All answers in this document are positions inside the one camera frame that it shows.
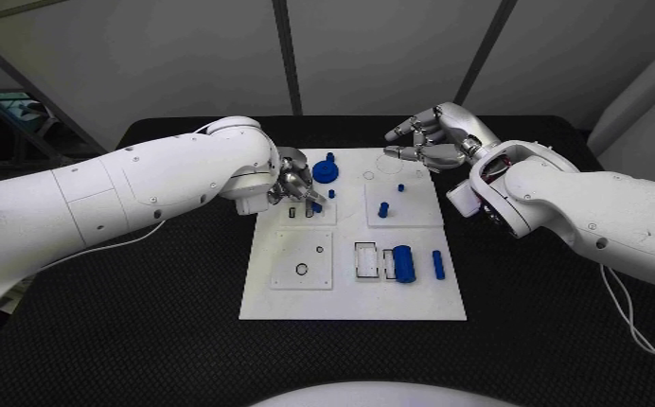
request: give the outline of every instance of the black textured surface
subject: black textured surface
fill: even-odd
[[[484,118],[502,139],[553,145],[597,169],[557,117]],[[383,146],[398,117],[263,117],[279,145]],[[123,146],[209,119],[144,120]],[[336,380],[403,380],[530,406],[655,404],[655,359],[635,346],[597,265],[538,231],[522,240],[443,194],[466,169],[433,176],[468,321],[240,322],[256,217],[215,200],[144,242],[43,273],[0,331],[0,403],[245,405]],[[642,329],[655,289],[626,279]]]

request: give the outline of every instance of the cable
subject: cable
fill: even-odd
[[[605,287],[608,288],[608,292],[612,295],[612,299],[615,300],[615,305],[618,306],[618,312],[621,314],[621,317],[625,320],[625,323],[628,324],[628,327],[631,328],[631,334],[632,334],[632,339],[638,343],[638,346],[647,351],[651,355],[655,355],[655,347],[652,346],[652,343],[648,342],[645,339],[642,333],[639,332],[638,328],[635,327],[635,310],[632,307],[632,297],[631,293],[625,287],[623,282],[621,281],[618,274],[612,268],[608,268],[610,275],[615,277],[615,281],[618,282],[621,289],[623,290],[625,294],[625,301],[628,303],[628,317],[625,316],[625,311],[623,308],[621,307],[621,303],[618,302],[618,296],[615,295],[615,291],[612,290],[610,283],[608,281],[608,275],[605,274],[605,269],[608,267],[600,264],[600,275],[603,276],[603,282],[605,282]]]
[[[205,128],[209,128],[209,126],[212,126],[212,125],[214,125],[214,122],[208,123],[205,126],[201,126],[201,128],[198,128],[194,131],[194,134],[199,133],[202,130],[205,130]],[[119,244],[111,244],[110,246],[103,246],[101,248],[88,249],[88,250],[82,251],[81,253],[72,254],[71,256],[68,256],[65,258],[61,258],[59,260],[56,260],[55,262],[49,263],[48,265],[43,265],[38,269],[38,273],[41,273],[43,270],[48,270],[49,268],[55,267],[61,263],[65,263],[72,258],[75,258],[78,256],[82,256],[84,254],[95,253],[98,251],[104,251],[106,249],[119,248],[120,246],[127,246],[129,244],[137,243],[139,241],[147,239],[160,230],[160,227],[165,225],[165,223],[166,223],[166,221],[162,221],[159,223],[157,227],[143,237],[139,237],[137,239],[131,239],[130,241],[126,241],[126,242],[119,243]]]

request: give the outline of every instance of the small blue piece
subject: small blue piece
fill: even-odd
[[[393,265],[396,266],[396,281],[410,284],[416,281],[413,248],[396,246],[393,248]]]
[[[390,204],[387,202],[383,202],[380,204],[378,216],[381,218],[385,218],[388,214],[390,214]]]
[[[446,279],[446,273],[443,271],[443,259],[442,259],[442,251],[433,251],[433,260],[434,260],[434,274],[437,275],[437,279]]]
[[[319,161],[312,168],[312,175],[319,183],[332,183],[339,177],[339,168],[335,164],[335,154],[328,153],[325,161]]]

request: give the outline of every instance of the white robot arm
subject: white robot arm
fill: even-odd
[[[284,196],[322,203],[308,158],[276,148],[260,123],[234,116],[204,133],[159,139],[0,182],[0,296],[41,267],[173,218],[215,196],[241,215]]]
[[[655,183],[613,172],[580,172],[537,142],[499,141],[478,117],[443,103],[387,134],[414,133],[413,147],[385,154],[423,162],[433,171],[472,165],[447,193],[463,216],[482,209],[521,238],[547,227],[573,251],[655,283]]]

